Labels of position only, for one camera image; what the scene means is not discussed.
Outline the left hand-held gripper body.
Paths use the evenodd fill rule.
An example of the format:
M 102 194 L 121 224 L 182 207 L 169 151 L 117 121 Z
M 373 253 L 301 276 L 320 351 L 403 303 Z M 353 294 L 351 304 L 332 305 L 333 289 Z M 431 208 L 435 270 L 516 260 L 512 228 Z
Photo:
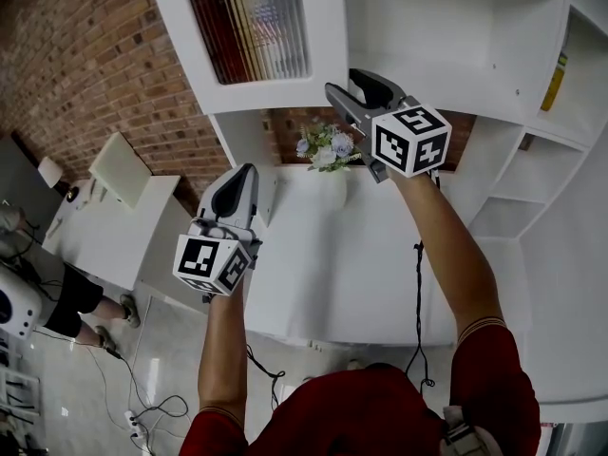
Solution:
M 255 268 L 261 245 L 251 229 L 194 218 L 179 236 L 173 276 L 201 292 L 205 302 L 230 296 L 246 271 Z

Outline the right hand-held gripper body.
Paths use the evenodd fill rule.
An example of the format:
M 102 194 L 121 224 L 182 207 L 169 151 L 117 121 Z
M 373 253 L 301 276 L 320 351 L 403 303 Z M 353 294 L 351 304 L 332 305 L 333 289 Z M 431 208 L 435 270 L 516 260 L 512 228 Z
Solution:
M 362 135 L 356 148 L 375 182 L 390 170 L 412 178 L 445 162 L 451 124 L 436 109 L 408 95 L 376 105 L 357 95 L 355 102 L 353 126 Z

